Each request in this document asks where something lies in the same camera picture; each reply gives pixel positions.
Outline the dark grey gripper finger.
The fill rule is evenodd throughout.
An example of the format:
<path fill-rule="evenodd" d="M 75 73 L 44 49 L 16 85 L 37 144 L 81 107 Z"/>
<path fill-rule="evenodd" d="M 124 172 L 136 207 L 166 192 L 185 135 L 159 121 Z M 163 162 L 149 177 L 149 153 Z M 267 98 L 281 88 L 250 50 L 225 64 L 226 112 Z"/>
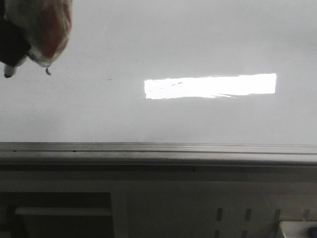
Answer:
<path fill-rule="evenodd" d="M 16 67 L 31 49 L 22 31 L 5 20 L 4 1 L 0 1 L 0 61 L 11 67 Z"/>

